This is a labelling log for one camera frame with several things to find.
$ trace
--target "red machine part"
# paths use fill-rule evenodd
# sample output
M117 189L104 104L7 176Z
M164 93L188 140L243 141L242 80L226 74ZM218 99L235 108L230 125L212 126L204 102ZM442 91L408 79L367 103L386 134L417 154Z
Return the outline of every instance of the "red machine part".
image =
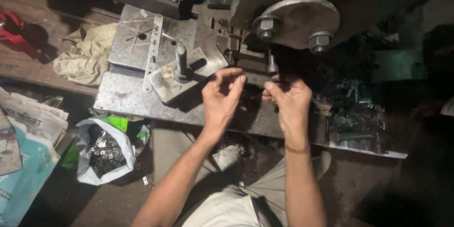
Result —
M0 43L16 52L24 52L32 59L39 58L41 51L22 36L26 25L17 13L0 9Z

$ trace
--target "left hand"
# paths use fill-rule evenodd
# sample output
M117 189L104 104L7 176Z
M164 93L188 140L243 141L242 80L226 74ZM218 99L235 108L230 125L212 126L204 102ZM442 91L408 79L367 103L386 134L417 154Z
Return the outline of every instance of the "left hand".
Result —
M246 76L241 68L216 71L213 79L201 91L205 108L205 127L221 134L227 128L240 100Z

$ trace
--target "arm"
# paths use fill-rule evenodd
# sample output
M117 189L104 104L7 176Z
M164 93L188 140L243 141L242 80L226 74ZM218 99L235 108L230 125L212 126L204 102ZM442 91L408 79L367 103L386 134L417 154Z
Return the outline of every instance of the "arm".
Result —
M175 223L203 162L233 117L246 80L241 74L240 68L219 70L202 90L205 127L156 185L134 219L133 227L170 227Z
M298 79L284 92L281 86L265 83L263 99L279 106L279 123L286 144L286 208L289 226L326 226L320 190L310 161L307 122L312 91Z

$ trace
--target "right hand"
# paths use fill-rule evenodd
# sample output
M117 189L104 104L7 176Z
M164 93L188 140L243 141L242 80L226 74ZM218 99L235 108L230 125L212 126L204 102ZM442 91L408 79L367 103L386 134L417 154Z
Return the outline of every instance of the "right hand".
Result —
M272 79L279 81L279 75L273 76ZM295 133L307 136L312 91L302 79L289 79L286 82L289 84L265 82L262 99L276 102L279 106L279 124L284 136ZM288 86L289 89L283 91L283 86Z

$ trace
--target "metal scrap pile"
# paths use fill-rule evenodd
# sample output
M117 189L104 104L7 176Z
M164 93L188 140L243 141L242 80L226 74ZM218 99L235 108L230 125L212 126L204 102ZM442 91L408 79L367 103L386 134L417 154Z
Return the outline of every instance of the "metal scrap pile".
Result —
M92 125L88 133L90 135L88 148L92 152L90 166L94 167L98 178L126 165L126 159L115 138L98 125Z

